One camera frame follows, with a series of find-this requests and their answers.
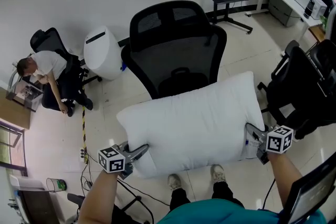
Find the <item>white sneaker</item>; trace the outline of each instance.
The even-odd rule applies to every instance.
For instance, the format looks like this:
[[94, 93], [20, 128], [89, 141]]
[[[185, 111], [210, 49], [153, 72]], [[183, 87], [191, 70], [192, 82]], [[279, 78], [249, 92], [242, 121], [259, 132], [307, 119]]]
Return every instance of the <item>white sneaker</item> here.
[[226, 182], [224, 169], [219, 165], [215, 164], [210, 168], [211, 179], [214, 183]]
[[168, 186], [172, 191], [182, 188], [180, 177], [177, 174], [171, 174], [168, 177]]

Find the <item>white desk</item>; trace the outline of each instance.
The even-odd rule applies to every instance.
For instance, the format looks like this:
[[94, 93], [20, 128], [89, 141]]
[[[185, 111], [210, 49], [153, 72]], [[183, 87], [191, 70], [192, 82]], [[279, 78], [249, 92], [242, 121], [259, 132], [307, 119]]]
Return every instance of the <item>white desk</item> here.
[[[245, 14], [247, 16], [251, 16], [252, 14], [255, 14], [255, 13], [267, 12], [268, 9], [261, 9], [261, 5], [263, 4], [263, 1], [264, 0], [258, 0], [257, 9], [252, 10], [250, 12], [246, 12]], [[311, 16], [308, 19], [305, 18], [304, 15], [303, 15], [305, 9], [303, 7], [301, 7], [300, 4], [297, 3], [295, 0], [282, 0], [282, 1], [284, 1], [289, 7], [291, 7], [294, 10], [294, 12], [296, 12], [302, 18], [302, 20], [304, 21], [304, 26], [303, 26], [300, 34], [295, 39], [297, 42], [300, 41], [300, 39], [303, 37], [303, 35], [305, 34], [305, 32], [307, 31], [307, 29], [309, 27], [322, 24], [320, 19], [315, 20]]]

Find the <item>white floor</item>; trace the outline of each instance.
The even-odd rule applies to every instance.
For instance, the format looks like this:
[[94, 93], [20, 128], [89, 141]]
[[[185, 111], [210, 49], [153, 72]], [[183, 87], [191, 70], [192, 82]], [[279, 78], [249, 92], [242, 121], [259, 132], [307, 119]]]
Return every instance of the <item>white floor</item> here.
[[[227, 44], [220, 64], [219, 80], [234, 74], [251, 70], [255, 74], [255, 85], [259, 82], [267, 84], [270, 74], [280, 60], [280, 52], [300, 31], [301, 23], [285, 28], [271, 15], [259, 14], [251, 18], [244, 14], [234, 14], [236, 20], [252, 26], [253, 32], [246, 35], [241, 29], [220, 23], [227, 32]], [[314, 43], [307, 32], [301, 42], [306, 50]], [[265, 96], [257, 89], [261, 108], [265, 106]], [[94, 102], [94, 110], [86, 113], [87, 147], [91, 155], [96, 157], [99, 148], [109, 145], [109, 139], [116, 143], [127, 139], [126, 133], [118, 123], [115, 115], [123, 108], [139, 102], [150, 100], [145, 87], [137, 77], [126, 69], [114, 81], [93, 82], [86, 87], [86, 93]], [[77, 110], [71, 118], [60, 112], [39, 107], [33, 114], [31, 128], [26, 132], [26, 162], [30, 177], [45, 183], [47, 177], [64, 179], [68, 185], [68, 193], [81, 195], [80, 175], [84, 163], [79, 159], [79, 148], [82, 147], [82, 109]], [[336, 150], [336, 125], [321, 127], [304, 140], [295, 143], [288, 156], [303, 174], [321, 164]], [[269, 164], [262, 166], [259, 160], [252, 159], [223, 165], [229, 187], [234, 197], [246, 208], [261, 208], [265, 195], [272, 183], [273, 174]], [[91, 163], [92, 180], [100, 171], [96, 163]], [[190, 201], [211, 197], [212, 185], [209, 167], [189, 170], [180, 173], [183, 187]], [[166, 203], [170, 202], [171, 192], [167, 187], [166, 177], [156, 179], [139, 179], [130, 176], [126, 180], [138, 188]], [[61, 219], [67, 219], [76, 213], [75, 204], [67, 200], [67, 193], [53, 195], [58, 202], [57, 211]], [[169, 208], [151, 198], [142, 195], [143, 202], [154, 213], [155, 221], [164, 217]], [[118, 205], [125, 205], [132, 196], [121, 186], [118, 187]], [[322, 206], [321, 210], [327, 219], [336, 215], [336, 191]], [[282, 209], [276, 186], [267, 199], [266, 209], [279, 212]], [[139, 204], [134, 204], [128, 213], [139, 220], [150, 220], [148, 212]]]

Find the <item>teal shirt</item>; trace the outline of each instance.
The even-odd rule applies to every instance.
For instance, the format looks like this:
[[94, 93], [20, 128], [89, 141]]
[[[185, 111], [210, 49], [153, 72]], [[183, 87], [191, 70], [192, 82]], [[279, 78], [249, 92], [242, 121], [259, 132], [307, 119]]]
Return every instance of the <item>teal shirt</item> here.
[[[278, 214], [264, 210], [247, 210], [223, 199], [191, 202], [177, 207], [166, 215], [159, 224], [238, 224], [238, 223], [278, 223]], [[318, 210], [305, 224], [326, 224]]]

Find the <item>desk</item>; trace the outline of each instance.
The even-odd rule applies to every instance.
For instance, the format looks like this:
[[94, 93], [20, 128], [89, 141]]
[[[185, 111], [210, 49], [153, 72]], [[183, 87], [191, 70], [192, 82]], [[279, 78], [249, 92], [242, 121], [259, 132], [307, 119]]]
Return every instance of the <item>desk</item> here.
[[[261, 9], [261, 5], [262, 5], [263, 1], [264, 0], [258, 0], [257, 9], [252, 10], [251, 12], [247, 12], [245, 14], [247, 16], [251, 16], [252, 14], [255, 14], [255, 13], [267, 12], [268, 9]], [[305, 34], [305, 32], [307, 31], [307, 29], [309, 27], [322, 24], [320, 19], [315, 20], [312, 17], [309, 17], [308, 19], [305, 18], [304, 15], [303, 15], [305, 9], [303, 7], [301, 7], [300, 4], [297, 3], [295, 0], [282, 0], [282, 1], [284, 1], [289, 7], [291, 7], [301, 17], [301, 19], [304, 22], [304, 26], [303, 26], [302, 30], [300, 31], [300, 34], [295, 39], [297, 42], [300, 41], [300, 39], [303, 37], [303, 35]]]
[[309, 31], [314, 36], [318, 43], [321, 43], [326, 39], [326, 34], [322, 29], [322, 25], [317, 25], [309, 28]]

